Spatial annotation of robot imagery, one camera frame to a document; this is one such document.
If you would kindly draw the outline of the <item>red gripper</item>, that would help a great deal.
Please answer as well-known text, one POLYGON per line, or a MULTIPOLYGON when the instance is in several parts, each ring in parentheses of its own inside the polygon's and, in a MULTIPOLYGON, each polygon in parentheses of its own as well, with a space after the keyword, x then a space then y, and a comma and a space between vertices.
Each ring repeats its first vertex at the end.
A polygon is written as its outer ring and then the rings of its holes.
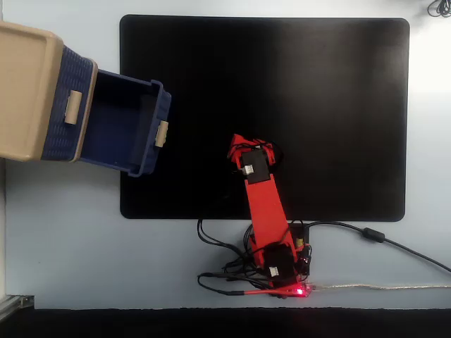
POLYGON ((263 150, 268 164, 276 164, 276 151, 274 149, 274 145, 270 142, 266 142, 261 139, 248 140, 239 134, 234 134, 228 150, 228 159, 230 159, 233 163, 237 162, 237 155, 235 155, 235 153, 239 148, 241 154, 255 150, 263 150))

